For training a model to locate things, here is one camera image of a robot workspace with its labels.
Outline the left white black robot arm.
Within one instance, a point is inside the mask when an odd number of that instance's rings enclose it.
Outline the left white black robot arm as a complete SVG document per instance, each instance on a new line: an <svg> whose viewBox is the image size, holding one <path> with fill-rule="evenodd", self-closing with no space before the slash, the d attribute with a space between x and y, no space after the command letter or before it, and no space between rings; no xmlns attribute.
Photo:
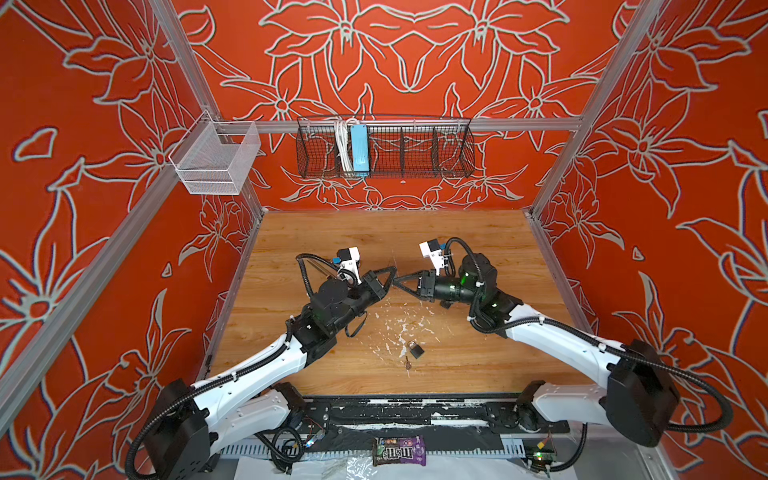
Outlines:
<svg viewBox="0 0 768 480"><path fill-rule="evenodd" d="M128 478L145 476L135 465L141 450L153 468L148 478L189 479L245 437L298 434L290 418L303 399L285 378L330 352L338 333L352 337L350 324L387 296L397 274L394 266L361 274L354 258L325 264L334 273L318 288L301 274L308 302L269 346L216 376L192 384L178 379L161 390L129 447Z"/></svg>

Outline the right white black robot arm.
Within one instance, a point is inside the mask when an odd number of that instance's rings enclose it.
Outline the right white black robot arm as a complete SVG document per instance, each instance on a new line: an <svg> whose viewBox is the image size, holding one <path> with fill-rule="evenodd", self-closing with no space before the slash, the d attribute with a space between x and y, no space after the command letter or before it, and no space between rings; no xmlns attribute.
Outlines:
<svg viewBox="0 0 768 480"><path fill-rule="evenodd" d="M557 321L501 290L498 271L462 239L436 239L419 246L432 266L399 276L394 284L409 295L444 307L467 306L467 321L483 335L497 335L533 347L582 373L587 385L530 383L524 408L548 422L608 425L626 439L657 446L664 433L712 433L734 417L726 397L701 377L664 363L648 343L608 340ZM703 423L675 423L681 403L675 382L683 380L712 397L720 413Z"/></svg>

